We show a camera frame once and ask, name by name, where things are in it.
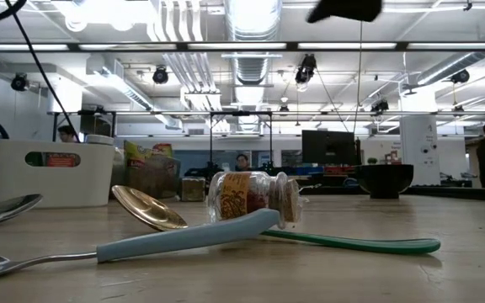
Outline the glass jar with yellow label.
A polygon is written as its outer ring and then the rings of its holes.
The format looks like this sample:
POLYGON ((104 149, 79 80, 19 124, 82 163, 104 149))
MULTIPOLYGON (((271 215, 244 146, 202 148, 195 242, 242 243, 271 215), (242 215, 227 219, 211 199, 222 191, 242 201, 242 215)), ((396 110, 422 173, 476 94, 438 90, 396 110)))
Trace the glass jar with yellow label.
POLYGON ((263 208, 277 210, 280 213, 277 226, 284 229, 300 221, 303 202, 298 183, 285 173, 270 176, 266 172, 247 171, 215 174, 206 205, 212 222, 237 218, 263 208))

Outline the white plastic bin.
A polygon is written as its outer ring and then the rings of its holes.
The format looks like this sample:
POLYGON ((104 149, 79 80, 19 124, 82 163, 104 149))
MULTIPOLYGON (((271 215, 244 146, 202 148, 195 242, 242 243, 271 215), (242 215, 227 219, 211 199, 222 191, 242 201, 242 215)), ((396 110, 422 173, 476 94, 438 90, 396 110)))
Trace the white plastic bin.
POLYGON ((27 186, 110 187, 114 157, 113 146, 0 139, 0 193, 11 193, 27 186), (47 167, 46 154, 50 152, 75 154, 76 166, 47 167))

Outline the black monitor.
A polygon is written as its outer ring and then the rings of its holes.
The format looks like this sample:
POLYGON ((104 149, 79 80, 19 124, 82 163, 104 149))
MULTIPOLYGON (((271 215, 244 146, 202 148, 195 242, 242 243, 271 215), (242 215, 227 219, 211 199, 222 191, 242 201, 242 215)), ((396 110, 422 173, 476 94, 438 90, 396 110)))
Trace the black monitor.
POLYGON ((302 161, 323 165, 355 165, 354 133, 304 130, 301 133, 302 161))

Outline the white pillar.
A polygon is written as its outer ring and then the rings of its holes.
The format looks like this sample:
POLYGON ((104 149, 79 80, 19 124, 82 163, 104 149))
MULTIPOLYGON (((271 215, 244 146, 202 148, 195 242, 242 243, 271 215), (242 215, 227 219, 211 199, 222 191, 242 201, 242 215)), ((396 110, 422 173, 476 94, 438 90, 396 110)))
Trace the white pillar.
POLYGON ((436 118, 410 115, 400 120, 402 162, 413 166, 413 186, 440 184, 436 118))

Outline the black bowl with red interior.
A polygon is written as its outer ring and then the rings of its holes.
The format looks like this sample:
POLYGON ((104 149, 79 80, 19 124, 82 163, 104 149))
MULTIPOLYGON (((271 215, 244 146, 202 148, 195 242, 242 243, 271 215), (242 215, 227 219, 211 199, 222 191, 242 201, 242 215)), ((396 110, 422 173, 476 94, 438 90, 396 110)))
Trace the black bowl with red interior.
POLYGON ((398 199, 413 181, 413 165, 373 164, 355 168, 359 186, 372 199, 398 199))

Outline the clear plastic bin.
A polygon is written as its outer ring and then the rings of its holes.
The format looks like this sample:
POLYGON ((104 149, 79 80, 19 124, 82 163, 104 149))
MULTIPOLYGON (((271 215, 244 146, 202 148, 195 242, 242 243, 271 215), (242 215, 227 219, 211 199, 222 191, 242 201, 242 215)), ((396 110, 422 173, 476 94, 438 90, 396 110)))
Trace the clear plastic bin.
POLYGON ((122 185, 155 199, 173 198, 179 190, 180 166, 180 160, 162 155, 129 158, 125 161, 122 185))

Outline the red labelled container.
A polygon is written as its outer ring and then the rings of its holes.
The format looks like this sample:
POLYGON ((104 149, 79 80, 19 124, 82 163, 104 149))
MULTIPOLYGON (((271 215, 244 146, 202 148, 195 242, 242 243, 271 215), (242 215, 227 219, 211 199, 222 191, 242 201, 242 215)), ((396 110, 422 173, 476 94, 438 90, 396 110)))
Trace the red labelled container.
POLYGON ((75 167, 77 156, 72 153, 47 153, 46 166, 47 167, 75 167))

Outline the silver air duct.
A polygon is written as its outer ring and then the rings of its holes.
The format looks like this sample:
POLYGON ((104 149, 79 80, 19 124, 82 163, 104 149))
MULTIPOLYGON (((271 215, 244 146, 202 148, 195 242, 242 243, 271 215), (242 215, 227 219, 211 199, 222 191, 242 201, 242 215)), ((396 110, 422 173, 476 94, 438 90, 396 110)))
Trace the silver air duct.
MULTIPOLYGON (((224 0, 224 6, 230 40, 263 42, 277 39, 282 0, 224 0)), ((269 53, 237 53, 231 62, 238 108, 259 110, 271 65, 269 53)))

